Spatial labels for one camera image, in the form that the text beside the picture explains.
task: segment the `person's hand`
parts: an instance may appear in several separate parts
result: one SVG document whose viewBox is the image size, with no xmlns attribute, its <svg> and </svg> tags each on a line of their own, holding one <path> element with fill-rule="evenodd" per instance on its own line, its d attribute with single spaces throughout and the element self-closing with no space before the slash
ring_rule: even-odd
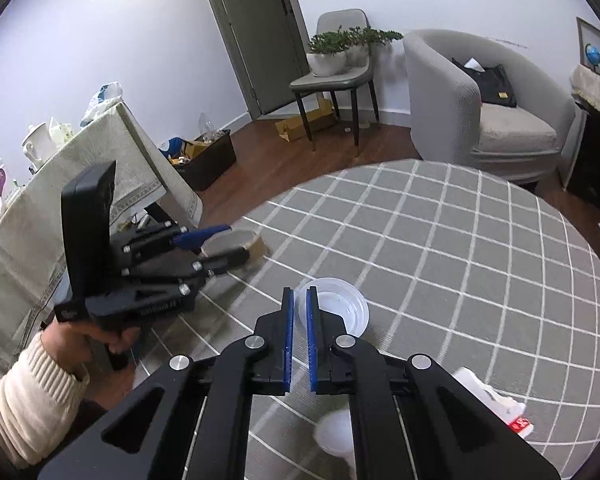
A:
<svg viewBox="0 0 600 480">
<path fill-rule="evenodd" d="M 89 321 L 58 323 L 57 320 L 42 333 L 42 346 L 58 365 L 75 374 L 80 365 L 93 359 L 88 337 L 108 345 L 109 350 L 119 354 L 131 347 L 138 339 L 139 328 L 127 328 L 122 333 L 106 332 Z"/>
</svg>

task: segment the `chair leg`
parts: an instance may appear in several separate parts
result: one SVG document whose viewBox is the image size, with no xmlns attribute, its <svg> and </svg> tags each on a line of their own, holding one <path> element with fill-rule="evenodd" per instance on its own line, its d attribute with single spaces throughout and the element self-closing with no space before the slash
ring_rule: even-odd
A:
<svg viewBox="0 0 600 480">
<path fill-rule="evenodd" d="M 311 142 L 311 151 L 315 151 L 314 138 L 311 135 L 311 128 L 309 127 L 309 121 L 306 118 L 306 112 L 304 111 L 304 103 L 302 102 L 302 96 L 296 94 L 296 102 L 298 103 L 298 109 L 300 110 L 300 116 L 302 117 L 302 124 L 304 124 L 304 132 L 306 133 L 307 139 Z"/>
<path fill-rule="evenodd" d="M 358 121 L 358 89 L 351 90 L 351 110 L 353 111 L 353 142 L 356 145 L 356 157 L 360 156 L 360 122 Z"/>
<path fill-rule="evenodd" d="M 333 109 L 336 110 L 336 117 L 340 120 L 340 108 L 338 107 L 338 100 L 336 99 L 336 92 L 331 91 L 331 102 L 333 103 Z"/>
<path fill-rule="evenodd" d="M 369 91 L 371 92 L 371 103 L 374 106 L 374 113 L 376 114 L 376 123 L 380 124 L 380 112 L 378 112 L 378 99 L 376 98 L 376 87 L 374 86 L 374 80 L 369 81 Z"/>
</svg>

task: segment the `door frame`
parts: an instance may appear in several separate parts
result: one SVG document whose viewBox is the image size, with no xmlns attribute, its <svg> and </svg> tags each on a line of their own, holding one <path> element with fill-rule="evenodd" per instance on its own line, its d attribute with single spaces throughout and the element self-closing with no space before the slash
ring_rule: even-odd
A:
<svg viewBox="0 0 600 480">
<path fill-rule="evenodd" d="M 307 52 L 309 36 L 306 31 L 306 25 L 304 24 L 304 17 L 300 11 L 300 4 L 298 0 L 289 1 L 291 2 L 291 9 L 296 20 L 296 26 L 298 27 L 298 32 L 300 33 L 300 38 L 302 39 L 302 46 L 304 46 L 304 51 Z M 262 112 L 256 99 L 255 90 L 251 85 L 251 79 L 249 78 L 247 67 L 244 63 L 244 59 L 242 58 L 240 46 L 238 46 L 238 41 L 235 37 L 234 30 L 229 22 L 229 16 L 226 12 L 224 2 L 222 0 L 209 0 L 209 3 L 211 4 L 211 9 L 213 10 L 216 22 L 218 23 L 218 28 L 220 29 L 220 35 L 224 41 L 224 46 L 229 54 L 229 60 L 231 60 L 231 64 L 234 67 L 235 76 L 238 79 L 238 85 L 240 86 L 244 100 L 247 103 L 249 115 L 251 116 L 251 119 L 257 119 L 262 115 Z"/>
</svg>

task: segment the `green plant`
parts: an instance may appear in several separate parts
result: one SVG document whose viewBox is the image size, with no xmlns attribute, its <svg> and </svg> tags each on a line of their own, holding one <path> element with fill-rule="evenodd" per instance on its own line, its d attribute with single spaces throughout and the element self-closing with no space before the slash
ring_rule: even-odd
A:
<svg viewBox="0 0 600 480">
<path fill-rule="evenodd" d="M 350 46 L 349 34 L 342 30 L 330 30 L 316 34 L 309 40 L 313 54 L 337 54 Z"/>
<path fill-rule="evenodd" d="M 386 45 L 392 41 L 401 40 L 403 38 L 400 32 L 395 32 L 394 30 L 377 30 L 371 27 L 353 27 L 350 28 L 346 34 L 349 37 L 350 46 L 372 44 Z"/>
</svg>

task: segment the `blue globe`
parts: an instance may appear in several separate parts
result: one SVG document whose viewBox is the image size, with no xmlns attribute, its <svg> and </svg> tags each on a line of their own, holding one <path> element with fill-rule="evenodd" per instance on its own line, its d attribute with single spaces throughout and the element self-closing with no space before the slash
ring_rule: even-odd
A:
<svg viewBox="0 0 600 480">
<path fill-rule="evenodd" d="M 592 44 L 588 44 L 584 52 L 587 54 L 587 59 L 593 66 L 598 66 L 600 64 L 600 51 Z"/>
</svg>

